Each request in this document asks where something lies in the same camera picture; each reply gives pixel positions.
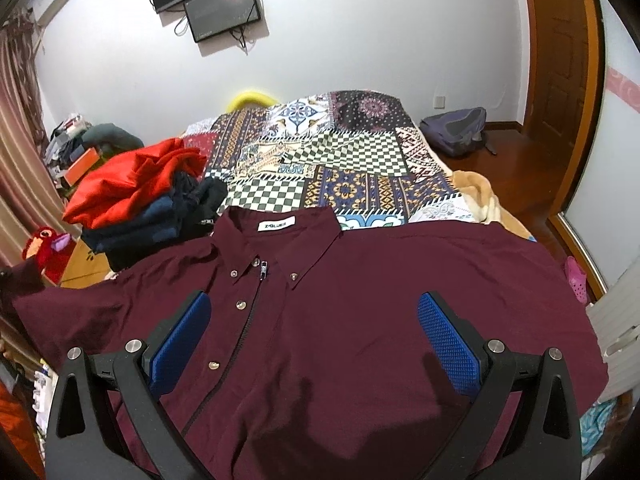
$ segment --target white radiator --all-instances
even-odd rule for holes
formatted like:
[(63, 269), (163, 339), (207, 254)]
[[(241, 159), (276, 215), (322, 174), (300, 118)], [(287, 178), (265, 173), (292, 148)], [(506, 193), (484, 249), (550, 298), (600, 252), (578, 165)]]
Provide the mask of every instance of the white radiator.
[(640, 384), (640, 257), (587, 315), (609, 365), (609, 383), (599, 400), (613, 399)]

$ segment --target pink decorative strip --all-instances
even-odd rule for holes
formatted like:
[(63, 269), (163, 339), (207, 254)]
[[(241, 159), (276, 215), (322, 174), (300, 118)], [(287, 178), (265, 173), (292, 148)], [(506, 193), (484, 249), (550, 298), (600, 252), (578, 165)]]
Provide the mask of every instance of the pink decorative strip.
[(640, 86), (610, 66), (607, 68), (605, 88), (640, 113)]

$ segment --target burgundy button-up shirt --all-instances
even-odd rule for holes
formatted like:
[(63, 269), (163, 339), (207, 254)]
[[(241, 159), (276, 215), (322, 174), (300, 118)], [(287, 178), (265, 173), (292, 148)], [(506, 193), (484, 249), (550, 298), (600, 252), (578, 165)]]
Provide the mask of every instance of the burgundy button-up shirt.
[[(607, 380), (584, 308), (555, 261), (497, 223), (342, 232), (329, 208), (232, 207), (212, 237), (163, 250), (114, 280), (48, 288), (5, 309), (60, 368), (73, 346), (111, 352), (145, 338), (195, 289), (209, 294), (212, 317), (161, 402), (218, 480), (415, 477), (466, 408), (417, 320), (429, 290), (513, 351), (560, 348), (580, 413)], [(148, 466), (126, 410), (116, 409), (134, 457)]]

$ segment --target clothing tag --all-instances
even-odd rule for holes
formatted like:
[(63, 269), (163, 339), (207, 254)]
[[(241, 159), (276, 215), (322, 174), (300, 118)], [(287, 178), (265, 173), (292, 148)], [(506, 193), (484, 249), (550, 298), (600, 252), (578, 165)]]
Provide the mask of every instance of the clothing tag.
[(258, 224), (258, 232), (279, 231), (280, 229), (284, 229), (285, 227), (291, 227), (295, 223), (296, 223), (295, 216), (290, 216), (289, 218), (281, 220), (279, 222), (260, 222)]

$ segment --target door frame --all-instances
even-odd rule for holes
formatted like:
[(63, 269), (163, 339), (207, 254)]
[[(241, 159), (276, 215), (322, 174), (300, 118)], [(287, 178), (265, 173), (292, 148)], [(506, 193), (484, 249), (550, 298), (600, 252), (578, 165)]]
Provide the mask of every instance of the door frame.
[[(534, 0), (527, 0), (527, 7), (529, 8), (530, 36), (529, 89), (522, 132), (526, 136), (530, 136), (533, 103), (536, 97), (538, 31), (536, 27)], [(604, 56), (604, 26), (602, 23), (600, 1), (584, 0), (584, 7), (587, 15), (588, 53), (587, 82), (582, 117), (580, 119), (571, 159), (558, 189), (558, 193), (552, 203), (551, 210), (547, 217), (547, 223), (585, 270), (589, 286), (596, 299), (599, 300), (607, 291), (606, 283), (587, 249), (580, 241), (580, 238), (564, 218), (564, 210), (574, 196), (591, 152), (591, 146), (593, 145), (593, 139), (600, 118), (600, 105), (602, 104), (604, 91), (606, 62)]]

